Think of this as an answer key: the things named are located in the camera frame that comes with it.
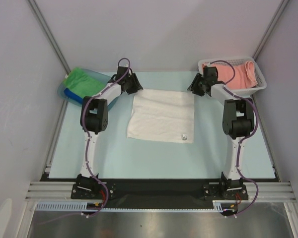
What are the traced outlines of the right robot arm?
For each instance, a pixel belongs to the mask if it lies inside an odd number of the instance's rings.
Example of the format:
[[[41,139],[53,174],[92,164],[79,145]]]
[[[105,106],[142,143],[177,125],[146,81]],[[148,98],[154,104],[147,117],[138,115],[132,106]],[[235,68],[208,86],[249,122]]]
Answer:
[[[258,128],[257,113],[250,98],[244,98],[230,91],[224,82],[218,80],[215,66],[206,66],[203,73],[197,73],[188,91],[198,96],[208,95],[223,105],[222,128],[227,136],[227,153],[219,185],[207,186],[205,192],[214,191],[224,199],[231,199],[244,190],[246,180],[242,174],[243,152],[247,139]]]

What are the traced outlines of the white towel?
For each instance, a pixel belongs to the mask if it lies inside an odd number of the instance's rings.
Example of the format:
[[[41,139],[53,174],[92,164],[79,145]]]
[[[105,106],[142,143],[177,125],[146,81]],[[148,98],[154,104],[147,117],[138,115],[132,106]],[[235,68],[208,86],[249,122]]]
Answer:
[[[148,141],[194,142],[194,95],[144,89],[135,94],[127,137]]]

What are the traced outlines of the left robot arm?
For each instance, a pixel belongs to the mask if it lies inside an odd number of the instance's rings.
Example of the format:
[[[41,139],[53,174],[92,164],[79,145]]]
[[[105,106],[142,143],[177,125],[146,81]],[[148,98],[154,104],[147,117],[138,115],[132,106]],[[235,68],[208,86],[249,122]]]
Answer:
[[[80,125],[84,130],[85,152],[82,168],[72,188],[72,199],[96,199],[100,192],[105,191],[98,178],[95,154],[98,140],[108,126],[108,106],[121,94],[134,94],[143,87],[129,66],[119,66],[117,73],[106,86],[93,96],[83,99]]]

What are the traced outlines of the pink towel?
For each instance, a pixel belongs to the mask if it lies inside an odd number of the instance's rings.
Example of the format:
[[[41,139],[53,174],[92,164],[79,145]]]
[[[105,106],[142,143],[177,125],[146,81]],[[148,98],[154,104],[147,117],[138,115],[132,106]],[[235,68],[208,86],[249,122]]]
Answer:
[[[218,81],[224,83],[230,90],[250,89],[258,85],[255,64],[251,60],[236,66],[226,60],[204,62],[200,64],[201,70],[203,71],[206,66],[215,66],[218,70]]]

